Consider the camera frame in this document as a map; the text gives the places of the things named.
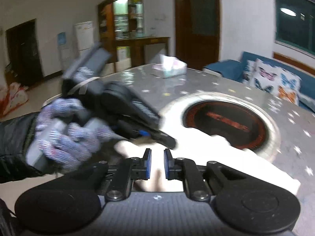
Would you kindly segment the left forearm black sleeve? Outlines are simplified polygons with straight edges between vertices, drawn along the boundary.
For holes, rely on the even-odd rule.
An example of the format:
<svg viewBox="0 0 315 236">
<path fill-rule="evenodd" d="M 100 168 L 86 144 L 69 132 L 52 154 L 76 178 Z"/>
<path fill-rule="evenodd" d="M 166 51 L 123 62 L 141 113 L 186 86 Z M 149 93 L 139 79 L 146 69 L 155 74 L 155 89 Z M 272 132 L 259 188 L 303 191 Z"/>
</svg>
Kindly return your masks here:
<svg viewBox="0 0 315 236">
<path fill-rule="evenodd" d="M 26 162 L 26 153 L 35 138 L 38 112 L 6 120 L 0 124 L 0 182 L 43 176 Z"/>
</svg>

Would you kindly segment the left gloved hand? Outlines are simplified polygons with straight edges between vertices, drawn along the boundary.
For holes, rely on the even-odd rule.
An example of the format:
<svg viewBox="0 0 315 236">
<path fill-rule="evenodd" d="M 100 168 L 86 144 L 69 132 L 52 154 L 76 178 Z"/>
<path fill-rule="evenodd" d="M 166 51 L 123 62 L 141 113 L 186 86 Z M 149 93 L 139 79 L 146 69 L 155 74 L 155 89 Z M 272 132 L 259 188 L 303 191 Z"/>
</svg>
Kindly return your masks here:
<svg viewBox="0 0 315 236">
<path fill-rule="evenodd" d="M 88 128 L 70 122 L 64 129 L 52 127 L 56 119 L 73 119 L 84 107 L 78 99 L 58 98 L 42 108 L 36 119 L 35 146 L 46 158 L 56 162 L 63 172 L 74 171 L 101 150 L 116 134 L 106 122 L 95 118 Z"/>
</svg>

